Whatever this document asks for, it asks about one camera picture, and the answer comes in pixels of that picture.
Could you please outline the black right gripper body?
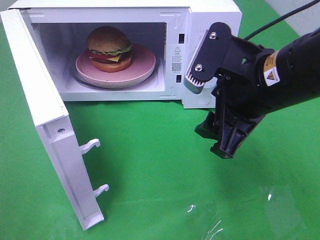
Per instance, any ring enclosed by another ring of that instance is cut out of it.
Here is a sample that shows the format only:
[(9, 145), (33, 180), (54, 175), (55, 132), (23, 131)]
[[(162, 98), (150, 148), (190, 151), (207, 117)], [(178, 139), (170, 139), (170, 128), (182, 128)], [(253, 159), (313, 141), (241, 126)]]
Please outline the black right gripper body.
[(213, 90), (215, 114), (224, 119), (229, 112), (237, 118), (255, 119), (275, 111), (275, 101), (267, 92), (264, 62), (275, 51), (238, 37), (212, 42), (212, 72), (217, 78)]

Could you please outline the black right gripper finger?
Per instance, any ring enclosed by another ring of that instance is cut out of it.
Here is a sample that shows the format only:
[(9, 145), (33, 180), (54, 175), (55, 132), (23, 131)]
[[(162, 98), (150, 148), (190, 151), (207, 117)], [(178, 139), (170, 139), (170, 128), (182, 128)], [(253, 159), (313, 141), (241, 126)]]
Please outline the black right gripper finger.
[(210, 151), (222, 159), (235, 156), (237, 149), (264, 119), (264, 116), (246, 118), (231, 111), (225, 104), (215, 110), (213, 120), (214, 139), (217, 142)]
[(217, 114), (210, 111), (205, 120), (197, 125), (194, 131), (205, 139), (221, 141), (221, 120)]

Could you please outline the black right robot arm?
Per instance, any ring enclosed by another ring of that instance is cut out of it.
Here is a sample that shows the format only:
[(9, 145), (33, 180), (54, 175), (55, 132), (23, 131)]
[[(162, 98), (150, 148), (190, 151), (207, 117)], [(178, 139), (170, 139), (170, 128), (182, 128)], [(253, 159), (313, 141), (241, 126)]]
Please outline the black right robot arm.
[(198, 87), (216, 78), (215, 111), (195, 132), (215, 140), (210, 149), (232, 158), (269, 113), (320, 95), (320, 32), (308, 33), (279, 51), (233, 36), (213, 23), (192, 62), (189, 79)]

